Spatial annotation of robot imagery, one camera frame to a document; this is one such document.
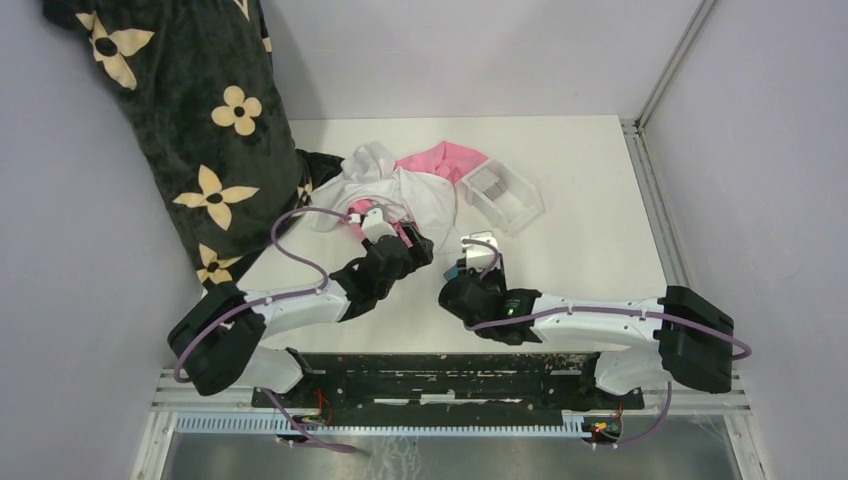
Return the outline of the stack of credit cards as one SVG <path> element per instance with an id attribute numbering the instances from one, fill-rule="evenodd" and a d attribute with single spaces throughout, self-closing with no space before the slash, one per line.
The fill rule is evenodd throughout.
<path id="1" fill-rule="evenodd" d="M 481 168 L 469 182 L 491 201 L 500 197 L 505 191 L 502 179 L 489 168 Z"/>

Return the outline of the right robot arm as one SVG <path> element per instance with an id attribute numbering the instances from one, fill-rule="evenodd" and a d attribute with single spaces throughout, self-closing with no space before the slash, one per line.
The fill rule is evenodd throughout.
<path id="1" fill-rule="evenodd" d="M 686 286 L 670 285 L 659 298 L 604 303 L 508 289 L 494 273 L 461 274 L 442 287 L 438 304 L 467 330 L 506 345 L 568 340 L 611 345 L 577 382 L 580 400 L 591 408 L 671 381 L 710 394 L 732 387 L 740 345 L 734 321 Z"/>

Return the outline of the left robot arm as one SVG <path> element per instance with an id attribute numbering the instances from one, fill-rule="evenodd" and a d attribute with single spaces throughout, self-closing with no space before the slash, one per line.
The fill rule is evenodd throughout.
<path id="1" fill-rule="evenodd" d="M 410 223 L 403 237 L 364 241 L 365 254 L 327 280 L 276 293 L 245 292 L 233 282 L 213 288 L 171 330 L 167 342 L 177 358 L 174 377 L 202 396 L 233 385 L 266 388 L 291 406 L 307 404 L 314 379 L 291 349 L 261 341 L 273 335 L 362 316 L 385 299 L 394 283 L 429 265 L 434 243 Z"/>

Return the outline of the blue leather card holder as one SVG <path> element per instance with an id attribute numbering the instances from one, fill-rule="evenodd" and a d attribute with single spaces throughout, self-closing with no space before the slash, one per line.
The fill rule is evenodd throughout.
<path id="1" fill-rule="evenodd" d="M 462 263 L 456 263 L 444 272 L 444 279 L 446 281 L 450 281 L 454 278 L 457 278 L 464 271 L 464 269 L 465 267 Z"/>

